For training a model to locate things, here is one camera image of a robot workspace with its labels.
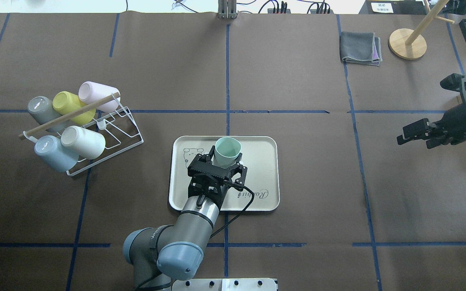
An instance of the label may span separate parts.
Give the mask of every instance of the label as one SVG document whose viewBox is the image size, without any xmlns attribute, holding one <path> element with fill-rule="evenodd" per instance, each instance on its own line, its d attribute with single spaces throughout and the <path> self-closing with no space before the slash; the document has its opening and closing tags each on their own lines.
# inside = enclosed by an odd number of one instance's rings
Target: label
<svg viewBox="0 0 466 291">
<path fill-rule="evenodd" d="M 371 9 L 377 13 L 393 13 L 393 7 L 391 3 L 371 3 Z"/>
</svg>

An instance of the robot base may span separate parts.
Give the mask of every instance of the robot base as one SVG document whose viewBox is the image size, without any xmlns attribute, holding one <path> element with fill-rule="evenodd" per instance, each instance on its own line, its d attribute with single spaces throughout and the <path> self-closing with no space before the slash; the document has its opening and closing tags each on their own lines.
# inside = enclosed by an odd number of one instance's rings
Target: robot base
<svg viewBox="0 0 466 291">
<path fill-rule="evenodd" d="M 176 280 L 172 291 L 277 291 L 274 278 L 210 278 Z"/>
</svg>

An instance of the gray cloth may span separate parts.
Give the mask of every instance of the gray cloth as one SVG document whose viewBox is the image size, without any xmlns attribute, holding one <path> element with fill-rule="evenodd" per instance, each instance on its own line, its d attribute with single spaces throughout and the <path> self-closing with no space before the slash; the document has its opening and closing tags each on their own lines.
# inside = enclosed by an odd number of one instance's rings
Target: gray cloth
<svg viewBox="0 0 466 291">
<path fill-rule="evenodd" d="M 381 39 L 375 33 L 341 32 L 339 52 L 346 63 L 381 65 Z"/>
</svg>

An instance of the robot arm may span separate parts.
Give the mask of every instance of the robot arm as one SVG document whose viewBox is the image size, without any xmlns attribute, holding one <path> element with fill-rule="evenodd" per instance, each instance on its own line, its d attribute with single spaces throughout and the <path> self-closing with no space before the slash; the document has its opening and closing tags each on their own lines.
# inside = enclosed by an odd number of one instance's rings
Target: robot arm
<svg viewBox="0 0 466 291">
<path fill-rule="evenodd" d="M 451 74 L 442 81 L 440 86 L 446 90 L 460 93 L 462 103 L 445 112 L 441 120 L 429 122 L 428 118 L 403 127 L 402 136 L 397 136 L 399 145 L 406 142 L 423 139 L 427 148 L 432 149 L 442 144 L 459 144 L 466 140 L 466 75 Z"/>
<path fill-rule="evenodd" d="M 136 289 L 168 290 L 171 278 L 195 276 L 226 193 L 231 186 L 244 188 L 248 169 L 240 163 L 242 153 L 228 168 L 212 164 L 214 153 L 215 146 L 209 154 L 197 154 L 189 165 L 189 198 L 174 225 L 137 230 L 126 238 L 123 254 L 134 265 Z"/>
</svg>

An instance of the wooden stand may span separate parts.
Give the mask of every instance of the wooden stand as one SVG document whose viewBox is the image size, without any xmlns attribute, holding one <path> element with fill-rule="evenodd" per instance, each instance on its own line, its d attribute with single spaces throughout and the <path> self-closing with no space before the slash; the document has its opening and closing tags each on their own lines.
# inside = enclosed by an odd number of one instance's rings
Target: wooden stand
<svg viewBox="0 0 466 291">
<path fill-rule="evenodd" d="M 425 16 L 422 22 L 418 24 L 414 31 L 408 28 L 400 28 L 390 35 L 389 44 L 392 52 L 403 59 L 419 59 L 424 55 L 427 51 L 427 43 L 424 37 L 420 34 L 427 28 L 427 26 L 429 26 L 432 20 L 436 18 L 454 23 L 453 20 L 442 18 L 437 15 L 442 11 L 447 2 L 449 2 L 449 0 L 440 0 L 431 10 L 429 8 L 429 2 L 424 0 L 426 11 L 429 13 Z"/>
</svg>

